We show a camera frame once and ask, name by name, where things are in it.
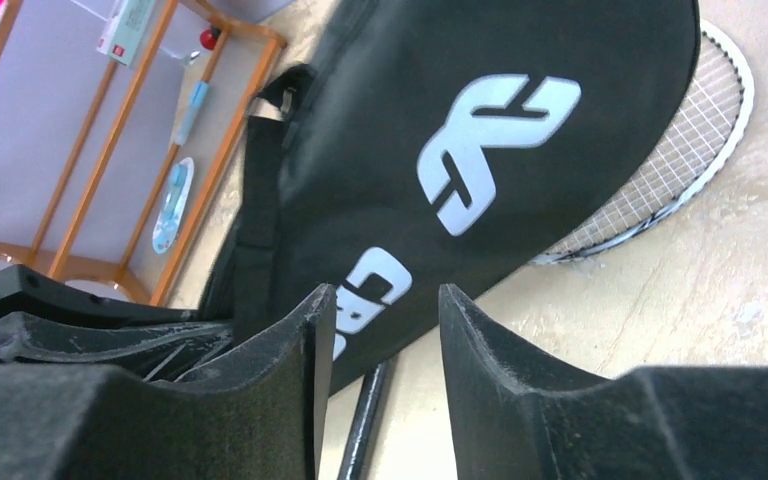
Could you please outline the black racket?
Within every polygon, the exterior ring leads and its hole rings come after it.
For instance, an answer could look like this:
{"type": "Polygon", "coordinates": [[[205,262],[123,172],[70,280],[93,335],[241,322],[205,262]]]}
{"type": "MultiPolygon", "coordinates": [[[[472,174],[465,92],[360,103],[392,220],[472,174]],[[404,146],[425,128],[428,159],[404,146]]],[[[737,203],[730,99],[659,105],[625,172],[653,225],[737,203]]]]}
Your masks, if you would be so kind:
{"type": "Polygon", "coordinates": [[[367,478],[366,464],[377,439],[395,363],[395,358],[382,362],[363,378],[337,475],[339,480],[367,478]]]}

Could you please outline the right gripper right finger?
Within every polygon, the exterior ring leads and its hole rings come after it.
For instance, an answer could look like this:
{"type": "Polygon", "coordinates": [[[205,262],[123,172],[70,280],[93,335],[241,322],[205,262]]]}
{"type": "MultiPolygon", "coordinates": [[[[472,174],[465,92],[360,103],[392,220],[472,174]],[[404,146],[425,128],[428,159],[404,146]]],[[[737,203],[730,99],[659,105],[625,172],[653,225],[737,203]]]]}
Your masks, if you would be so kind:
{"type": "Polygon", "coordinates": [[[607,379],[439,291],[461,479],[768,479],[768,366],[641,366],[607,379]]]}

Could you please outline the black racket bag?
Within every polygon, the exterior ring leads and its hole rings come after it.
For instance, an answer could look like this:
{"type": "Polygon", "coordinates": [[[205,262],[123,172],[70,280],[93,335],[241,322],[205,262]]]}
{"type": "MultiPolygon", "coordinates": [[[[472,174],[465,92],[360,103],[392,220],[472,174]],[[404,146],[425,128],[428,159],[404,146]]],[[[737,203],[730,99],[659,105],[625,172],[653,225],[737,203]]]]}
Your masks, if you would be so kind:
{"type": "Polygon", "coordinates": [[[342,1],[261,91],[198,316],[244,341],[337,295],[338,391],[590,218],[690,86],[694,1],[342,1]]]}

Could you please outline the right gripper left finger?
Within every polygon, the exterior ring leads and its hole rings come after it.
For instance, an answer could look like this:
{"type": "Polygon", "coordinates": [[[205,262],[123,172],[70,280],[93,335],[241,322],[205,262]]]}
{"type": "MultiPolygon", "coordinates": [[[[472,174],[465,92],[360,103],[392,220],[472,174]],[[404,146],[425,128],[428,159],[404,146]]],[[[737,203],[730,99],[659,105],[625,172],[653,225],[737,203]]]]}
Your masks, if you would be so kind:
{"type": "Polygon", "coordinates": [[[0,479],[313,479],[333,287],[176,382],[114,366],[0,366],[0,479]]]}

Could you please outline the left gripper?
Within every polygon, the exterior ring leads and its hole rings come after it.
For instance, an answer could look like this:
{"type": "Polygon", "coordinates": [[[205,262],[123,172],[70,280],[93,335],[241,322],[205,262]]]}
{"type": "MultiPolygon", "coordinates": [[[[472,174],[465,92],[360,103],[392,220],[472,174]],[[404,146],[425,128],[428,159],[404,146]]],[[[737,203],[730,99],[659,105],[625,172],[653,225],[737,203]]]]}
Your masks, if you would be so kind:
{"type": "Polygon", "coordinates": [[[110,364],[145,381],[174,381],[231,342],[229,325],[199,320],[194,310],[101,297],[25,265],[0,270],[6,363],[110,364]]]}

